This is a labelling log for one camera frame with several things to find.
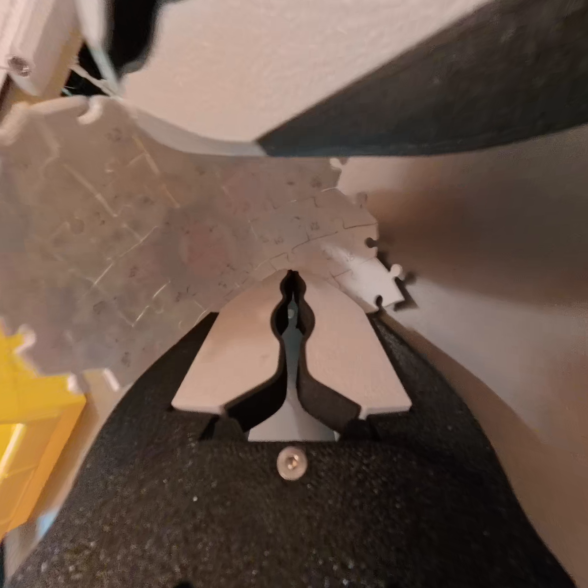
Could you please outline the partly built puzzle ball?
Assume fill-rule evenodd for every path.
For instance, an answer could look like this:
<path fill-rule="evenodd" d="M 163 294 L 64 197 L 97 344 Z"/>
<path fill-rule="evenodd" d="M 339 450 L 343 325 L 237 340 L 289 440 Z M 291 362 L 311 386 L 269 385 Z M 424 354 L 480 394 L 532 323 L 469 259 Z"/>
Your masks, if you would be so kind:
<path fill-rule="evenodd" d="M 13 105 L 1 122 L 1 318 L 43 374 L 131 385 L 208 313 L 278 269 L 377 257 L 378 223 L 326 158 L 188 154 L 112 99 Z"/>

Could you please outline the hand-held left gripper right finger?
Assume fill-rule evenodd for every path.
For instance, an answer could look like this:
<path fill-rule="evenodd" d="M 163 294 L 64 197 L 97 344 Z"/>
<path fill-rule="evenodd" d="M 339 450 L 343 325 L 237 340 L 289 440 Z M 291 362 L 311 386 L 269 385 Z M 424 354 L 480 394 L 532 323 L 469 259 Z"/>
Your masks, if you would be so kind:
<path fill-rule="evenodd" d="M 408 412 L 412 401 L 364 310 L 311 273 L 292 273 L 300 342 L 296 387 L 304 410 L 344 433 L 369 417 Z"/>

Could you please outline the white clamp bar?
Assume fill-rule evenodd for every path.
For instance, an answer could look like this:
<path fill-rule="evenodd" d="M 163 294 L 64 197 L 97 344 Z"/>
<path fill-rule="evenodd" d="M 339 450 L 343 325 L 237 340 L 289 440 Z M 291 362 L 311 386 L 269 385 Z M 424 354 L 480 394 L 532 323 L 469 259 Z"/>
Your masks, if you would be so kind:
<path fill-rule="evenodd" d="M 40 96 L 76 26 L 75 1 L 1 1 L 1 86 Z"/>

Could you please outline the yellow plastic bin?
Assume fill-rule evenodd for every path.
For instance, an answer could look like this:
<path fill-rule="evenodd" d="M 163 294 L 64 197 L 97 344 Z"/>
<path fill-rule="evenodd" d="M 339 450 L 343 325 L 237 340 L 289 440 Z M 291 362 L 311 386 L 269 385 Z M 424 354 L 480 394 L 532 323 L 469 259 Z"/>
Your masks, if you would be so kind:
<path fill-rule="evenodd" d="M 27 522 L 86 404 L 72 373 L 41 375 L 25 352 L 36 342 L 1 323 L 1 539 Z"/>

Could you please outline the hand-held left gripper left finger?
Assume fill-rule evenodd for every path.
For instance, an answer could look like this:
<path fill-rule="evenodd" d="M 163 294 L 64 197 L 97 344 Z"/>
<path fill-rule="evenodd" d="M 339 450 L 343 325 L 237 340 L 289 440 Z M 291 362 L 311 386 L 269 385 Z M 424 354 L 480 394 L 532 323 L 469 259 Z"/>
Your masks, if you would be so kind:
<path fill-rule="evenodd" d="M 278 270 L 221 309 L 172 400 L 175 410 L 231 418 L 248 432 L 282 407 L 290 276 Z"/>

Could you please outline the white puzzle piece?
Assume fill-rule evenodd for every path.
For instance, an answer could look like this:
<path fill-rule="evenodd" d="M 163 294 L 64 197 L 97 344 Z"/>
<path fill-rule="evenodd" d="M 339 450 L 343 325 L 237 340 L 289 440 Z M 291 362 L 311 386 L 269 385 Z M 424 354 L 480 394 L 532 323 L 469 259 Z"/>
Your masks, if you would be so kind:
<path fill-rule="evenodd" d="M 387 307 L 404 301 L 399 282 L 405 276 L 400 264 L 393 264 L 387 269 L 378 258 L 371 258 L 334 276 L 334 281 L 365 313 L 374 313 L 378 312 L 380 306 Z"/>

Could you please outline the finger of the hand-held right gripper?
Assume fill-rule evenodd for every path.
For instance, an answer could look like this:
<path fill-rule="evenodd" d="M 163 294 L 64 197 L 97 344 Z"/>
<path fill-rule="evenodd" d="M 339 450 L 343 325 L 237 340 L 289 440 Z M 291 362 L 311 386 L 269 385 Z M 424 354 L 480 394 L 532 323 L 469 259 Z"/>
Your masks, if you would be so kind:
<path fill-rule="evenodd" d="M 109 56 L 113 1 L 75 1 L 75 9 L 82 37 L 98 67 L 105 92 L 120 93 L 119 77 Z"/>
<path fill-rule="evenodd" d="M 157 141 L 260 155 L 254 140 L 487 1 L 175 1 L 121 101 Z"/>

